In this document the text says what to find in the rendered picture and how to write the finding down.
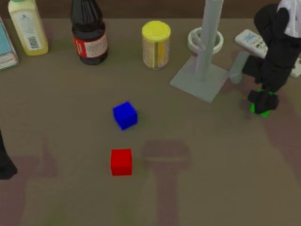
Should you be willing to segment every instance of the robotic hand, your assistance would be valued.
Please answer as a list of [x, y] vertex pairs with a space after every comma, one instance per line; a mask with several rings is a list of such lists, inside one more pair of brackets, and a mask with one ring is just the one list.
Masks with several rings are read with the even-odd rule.
[[286, 81], [301, 53], [301, 0], [281, 0], [263, 7], [254, 23], [268, 46], [265, 59], [250, 56], [243, 72], [262, 84], [260, 92], [252, 90], [248, 100], [255, 105], [255, 113], [275, 110], [276, 93]]

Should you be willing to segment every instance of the red label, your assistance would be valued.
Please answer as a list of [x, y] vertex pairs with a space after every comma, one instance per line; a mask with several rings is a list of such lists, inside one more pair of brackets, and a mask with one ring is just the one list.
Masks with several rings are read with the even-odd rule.
[[107, 36], [104, 34], [102, 37], [93, 41], [83, 41], [73, 37], [76, 51], [83, 58], [96, 58], [103, 55], [108, 49]]

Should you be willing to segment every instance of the bottle label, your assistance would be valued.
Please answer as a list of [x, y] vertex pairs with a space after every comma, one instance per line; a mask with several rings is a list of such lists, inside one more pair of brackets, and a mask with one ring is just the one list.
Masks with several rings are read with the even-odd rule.
[[29, 50], [42, 49], [39, 36], [35, 29], [33, 14], [28, 11], [16, 12], [13, 14], [17, 31], [21, 33], [24, 42]]
[[94, 41], [83, 41], [73, 37], [77, 53], [83, 58], [96, 58], [103, 55], [108, 49], [106, 34]]

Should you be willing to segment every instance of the white bottle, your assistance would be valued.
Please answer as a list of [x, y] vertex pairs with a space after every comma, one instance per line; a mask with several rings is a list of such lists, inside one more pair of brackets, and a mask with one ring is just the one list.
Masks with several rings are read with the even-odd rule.
[[25, 53], [47, 53], [48, 41], [35, 0], [10, 0], [8, 11]]

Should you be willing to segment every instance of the white label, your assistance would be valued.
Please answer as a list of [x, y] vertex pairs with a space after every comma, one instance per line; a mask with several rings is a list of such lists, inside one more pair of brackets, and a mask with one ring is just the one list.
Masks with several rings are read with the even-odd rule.
[[33, 14], [31, 12], [16, 12], [13, 15], [19, 32], [21, 32], [29, 50], [39, 50], [42, 45], [34, 27]]
[[86, 55], [88, 58], [99, 57], [107, 51], [108, 40], [106, 34], [100, 39], [91, 42], [85, 42]]

